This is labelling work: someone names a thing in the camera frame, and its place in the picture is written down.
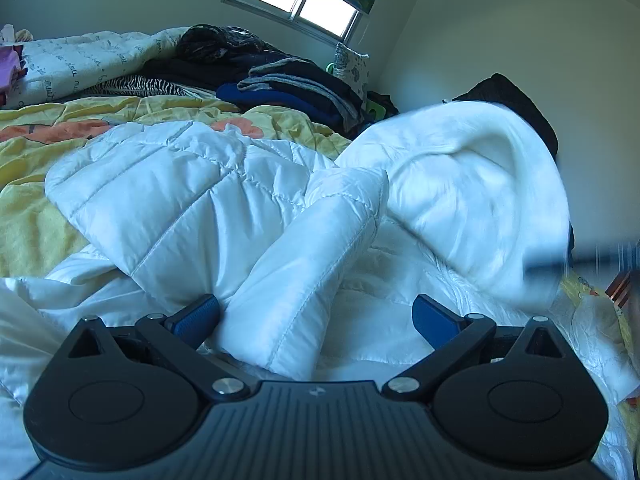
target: bed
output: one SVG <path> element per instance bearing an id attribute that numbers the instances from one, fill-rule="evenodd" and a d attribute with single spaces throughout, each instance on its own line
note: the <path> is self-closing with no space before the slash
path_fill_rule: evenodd
<path id="1" fill-rule="evenodd" d="M 22 406 L 79 318 L 132 324 L 211 292 L 224 315 L 200 351 L 260 378 L 382 384 L 432 351 L 411 324 L 420 293 L 498 324 L 545 313 L 609 406 L 594 460 L 629 478 L 616 405 L 640 380 L 608 298 L 571 276 L 522 279 L 532 248 L 566 248 L 568 206 L 550 153 L 510 110 L 426 108 L 349 142 L 287 108 L 86 98 L 2 111 L 0 130 L 89 120 L 113 127 L 37 146 L 53 155 L 31 156 L 25 136 L 0 144 L 0 175 L 12 168 L 0 200 L 15 213 L 2 221 L 22 233 L 0 258 L 0 477 L 36 463 Z"/>

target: white wall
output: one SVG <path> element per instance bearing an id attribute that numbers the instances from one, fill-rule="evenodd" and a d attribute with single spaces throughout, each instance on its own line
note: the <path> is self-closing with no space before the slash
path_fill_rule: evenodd
<path id="1" fill-rule="evenodd" d="M 577 246 L 640 238 L 640 9 L 628 0 L 418 0 L 378 86 L 410 110 L 495 72 L 556 131 Z"/>
<path id="2" fill-rule="evenodd" d="M 361 20 L 350 46 L 372 56 L 372 80 L 413 9 L 415 0 L 376 0 Z M 320 66 L 333 60 L 335 47 L 286 25 L 239 9 L 221 0 L 0 0 L 0 27 L 13 23 L 37 39 L 113 30 L 153 33 L 197 23 L 237 25 L 251 30 L 284 52 L 307 57 Z"/>

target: yellow bedspread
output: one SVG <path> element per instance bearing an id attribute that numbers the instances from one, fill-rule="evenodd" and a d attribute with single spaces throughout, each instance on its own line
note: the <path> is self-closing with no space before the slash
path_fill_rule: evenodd
<path id="1" fill-rule="evenodd" d="M 0 130 L 21 124 L 53 126 L 102 119 L 110 124 L 195 120 L 223 130 L 236 124 L 245 135 L 292 140 L 335 159 L 350 143 L 296 110 L 258 106 L 244 114 L 229 103 L 178 96 L 89 97 L 0 111 Z M 0 276 L 45 276 L 87 244 L 44 195 L 47 170 L 86 139 L 41 144 L 24 137 L 0 142 Z"/>

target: white patterned cushion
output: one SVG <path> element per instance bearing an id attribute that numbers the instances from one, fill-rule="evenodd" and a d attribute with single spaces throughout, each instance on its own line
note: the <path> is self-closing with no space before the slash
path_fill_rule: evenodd
<path id="1" fill-rule="evenodd" d="M 362 106 L 367 102 L 368 62 L 368 54 L 358 54 L 343 43 L 338 43 L 335 47 L 334 75 L 347 83 L 362 99 Z"/>

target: blue folded garment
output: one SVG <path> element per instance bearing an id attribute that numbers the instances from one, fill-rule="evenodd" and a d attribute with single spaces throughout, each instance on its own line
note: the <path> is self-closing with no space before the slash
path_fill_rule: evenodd
<path id="1" fill-rule="evenodd" d="M 340 114 L 329 115 L 295 95 L 287 94 L 286 92 L 277 90 L 241 92 L 235 83 L 227 83 L 219 86 L 216 90 L 216 97 L 238 106 L 277 105 L 292 108 L 293 110 L 304 112 L 313 122 L 325 124 L 334 131 L 340 132 L 343 129 Z"/>

